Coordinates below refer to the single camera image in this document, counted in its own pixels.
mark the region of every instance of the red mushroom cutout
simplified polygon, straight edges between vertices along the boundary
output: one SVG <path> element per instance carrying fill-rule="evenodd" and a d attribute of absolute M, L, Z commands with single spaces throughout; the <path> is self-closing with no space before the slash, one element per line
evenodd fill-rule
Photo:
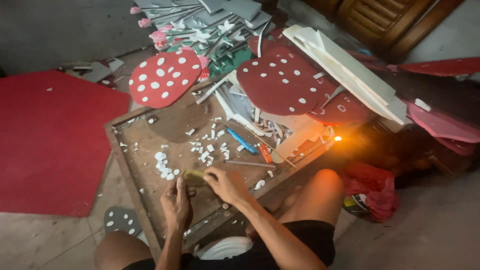
<path fill-rule="evenodd" d="M 265 56 L 245 61 L 237 79 L 250 101 L 276 115 L 302 115 L 317 105 L 316 71 L 287 48 L 275 48 Z"/>
<path fill-rule="evenodd" d="M 340 125 L 368 119 L 370 109 L 346 89 L 329 101 L 322 109 L 330 95 L 341 84 L 328 74 L 318 78 L 317 81 L 321 85 L 318 87 L 319 91 L 317 91 L 318 104 L 308 113 L 308 116 L 327 125 Z"/>
<path fill-rule="evenodd" d="M 130 94 L 140 105 L 168 107 L 196 83 L 201 71 L 193 51 L 159 53 L 135 68 L 129 81 Z"/>

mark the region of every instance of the wooden stick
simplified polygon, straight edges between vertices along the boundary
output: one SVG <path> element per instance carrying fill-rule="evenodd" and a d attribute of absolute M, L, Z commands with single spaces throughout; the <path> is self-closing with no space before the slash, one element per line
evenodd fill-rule
<path fill-rule="evenodd" d="M 280 155 L 280 153 L 278 153 L 275 148 L 271 147 L 270 145 L 268 145 L 268 143 L 266 143 L 262 138 L 260 138 L 257 134 L 255 134 L 255 132 L 251 131 L 250 129 L 247 129 L 248 131 L 250 131 L 253 135 L 255 135 L 255 137 L 257 137 L 257 139 L 259 139 L 261 142 L 263 142 L 266 146 L 270 147 L 272 151 L 274 151 L 279 157 L 281 157 L 283 160 L 285 160 L 286 162 L 288 162 L 293 168 L 296 168 L 295 165 L 293 165 L 292 162 L 290 162 L 288 159 L 282 157 L 282 155 Z"/>

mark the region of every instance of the person's right hand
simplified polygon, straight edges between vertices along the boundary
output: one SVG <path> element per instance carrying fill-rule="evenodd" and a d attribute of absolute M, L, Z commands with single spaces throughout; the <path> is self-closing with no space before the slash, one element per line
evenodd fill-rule
<path fill-rule="evenodd" d="M 247 186 L 239 177 L 229 177 L 224 170 L 209 167 L 205 170 L 204 180 L 212 187 L 213 191 L 226 203 L 235 205 L 251 197 Z"/>

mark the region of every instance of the red plastic bag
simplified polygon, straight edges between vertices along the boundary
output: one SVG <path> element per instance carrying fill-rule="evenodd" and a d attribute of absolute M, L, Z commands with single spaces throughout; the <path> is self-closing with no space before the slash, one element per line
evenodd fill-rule
<path fill-rule="evenodd" d="M 394 175 L 386 170 L 354 162 L 342 176 L 347 196 L 365 194 L 365 204 L 370 208 L 371 217 L 377 222 L 385 222 L 393 216 L 399 204 L 395 191 Z"/>

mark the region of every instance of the wooden door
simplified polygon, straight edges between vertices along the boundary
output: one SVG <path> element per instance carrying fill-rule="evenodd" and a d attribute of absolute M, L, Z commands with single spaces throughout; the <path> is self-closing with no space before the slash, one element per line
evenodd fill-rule
<path fill-rule="evenodd" d="M 384 55 L 435 0 L 344 0 L 336 23 L 372 51 Z"/>

